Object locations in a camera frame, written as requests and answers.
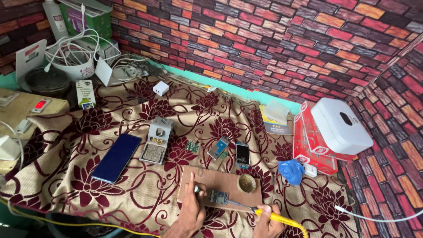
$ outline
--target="green box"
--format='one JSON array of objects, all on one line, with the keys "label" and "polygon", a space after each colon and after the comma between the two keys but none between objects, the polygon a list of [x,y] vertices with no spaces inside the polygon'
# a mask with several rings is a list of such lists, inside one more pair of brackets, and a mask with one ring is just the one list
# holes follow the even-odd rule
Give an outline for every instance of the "green box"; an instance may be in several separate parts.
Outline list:
[{"label": "green box", "polygon": [[[60,11],[62,12],[63,19],[65,20],[66,29],[70,36],[75,36],[82,31],[82,13],[63,3],[59,4]],[[98,32],[100,37],[108,39],[112,36],[112,25],[110,20],[110,13],[104,13],[101,16],[91,17],[87,14],[84,15],[85,28],[94,29]],[[96,41],[90,38],[83,38],[83,40],[95,44]]]}]

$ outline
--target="beige fabric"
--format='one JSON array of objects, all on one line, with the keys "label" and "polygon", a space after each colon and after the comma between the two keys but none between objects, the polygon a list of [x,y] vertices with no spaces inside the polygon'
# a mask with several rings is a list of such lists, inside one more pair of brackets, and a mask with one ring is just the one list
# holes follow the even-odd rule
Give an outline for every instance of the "beige fabric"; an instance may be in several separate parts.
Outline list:
[{"label": "beige fabric", "polygon": [[[278,161],[292,159],[292,136],[267,134],[256,102],[243,102],[221,93],[167,81],[169,92],[157,96],[158,79],[96,89],[98,108],[63,115],[32,117],[40,130],[25,148],[25,168],[14,175],[0,195],[23,207],[42,212],[87,216],[138,232],[162,235],[177,219],[176,202],[184,165],[260,178],[264,203],[276,203],[283,216],[302,223],[312,238],[358,237],[352,217],[335,211],[351,210],[336,176],[304,176],[293,186],[279,174]],[[138,160],[149,124],[156,116],[175,121],[164,165]],[[90,173],[121,133],[143,139],[120,179],[108,184]],[[224,159],[206,152],[221,136],[231,144]],[[185,150],[199,143],[197,153]],[[236,167],[235,142],[250,146],[251,167]],[[207,208],[204,226],[195,237],[251,237],[257,217]],[[302,237],[289,227],[281,237]]]}]

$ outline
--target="phone display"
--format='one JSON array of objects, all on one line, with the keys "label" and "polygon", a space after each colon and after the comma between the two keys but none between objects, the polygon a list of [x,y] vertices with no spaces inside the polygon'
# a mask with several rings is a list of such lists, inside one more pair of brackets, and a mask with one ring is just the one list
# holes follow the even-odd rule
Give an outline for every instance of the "phone display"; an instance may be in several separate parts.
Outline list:
[{"label": "phone display", "polygon": [[141,138],[121,134],[94,169],[91,177],[107,183],[115,183],[140,143]]},{"label": "phone display", "polygon": [[241,169],[250,167],[250,149],[246,143],[236,143],[235,164]]}]

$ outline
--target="bottle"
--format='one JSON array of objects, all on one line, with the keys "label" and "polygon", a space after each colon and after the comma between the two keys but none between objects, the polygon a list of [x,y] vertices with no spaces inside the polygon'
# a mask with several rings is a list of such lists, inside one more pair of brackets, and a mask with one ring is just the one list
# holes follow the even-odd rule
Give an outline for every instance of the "bottle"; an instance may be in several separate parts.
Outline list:
[{"label": "bottle", "polygon": [[54,0],[46,0],[43,3],[43,8],[46,11],[56,41],[64,36],[69,36],[59,4],[55,3]]}]

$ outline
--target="red indicator light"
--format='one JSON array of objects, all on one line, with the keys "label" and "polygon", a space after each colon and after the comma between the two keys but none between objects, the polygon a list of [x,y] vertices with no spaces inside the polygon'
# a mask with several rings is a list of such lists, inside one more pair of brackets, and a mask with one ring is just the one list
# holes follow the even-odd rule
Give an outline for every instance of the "red indicator light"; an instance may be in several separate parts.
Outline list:
[{"label": "red indicator light", "polygon": [[35,108],[40,109],[46,104],[46,101],[39,101],[37,105],[35,105]]}]

